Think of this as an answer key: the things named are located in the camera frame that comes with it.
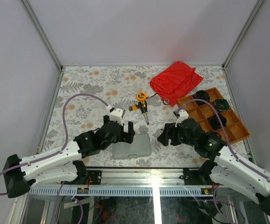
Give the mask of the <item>grey plastic tool case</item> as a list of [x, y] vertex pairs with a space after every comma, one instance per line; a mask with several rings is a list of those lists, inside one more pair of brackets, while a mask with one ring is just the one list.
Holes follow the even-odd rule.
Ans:
[[112, 144], [112, 157], [115, 160], [136, 159], [152, 154], [150, 136], [148, 133], [134, 135], [131, 144], [119, 142]]

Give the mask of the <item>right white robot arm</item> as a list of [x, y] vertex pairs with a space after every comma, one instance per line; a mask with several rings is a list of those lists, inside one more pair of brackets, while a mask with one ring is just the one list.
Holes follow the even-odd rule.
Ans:
[[205, 132], [194, 119], [166, 123], [158, 141], [163, 146], [189, 145], [206, 161], [198, 170], [199, 181], [229, 187], [255, 202], [270, 216], [270, 173], [233, 153], [217, 133]]

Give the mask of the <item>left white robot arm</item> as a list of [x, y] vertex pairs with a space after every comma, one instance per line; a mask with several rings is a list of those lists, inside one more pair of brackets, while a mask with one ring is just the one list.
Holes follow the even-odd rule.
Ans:
[[92, 131], [76, 136], [64, 148], [56, 148], [41, 154], [20, 158], [17, 154], [9, 156], [4, 165], [4, 182], [8, 198], [19, 197], [40, 183], [67, 182], [83, 184], [88, 173], [82, 159], [96, 155], [113, 143], [133, 142], [135, 131], [133, 123], [124, 124], [104, 116], [104, 124]]

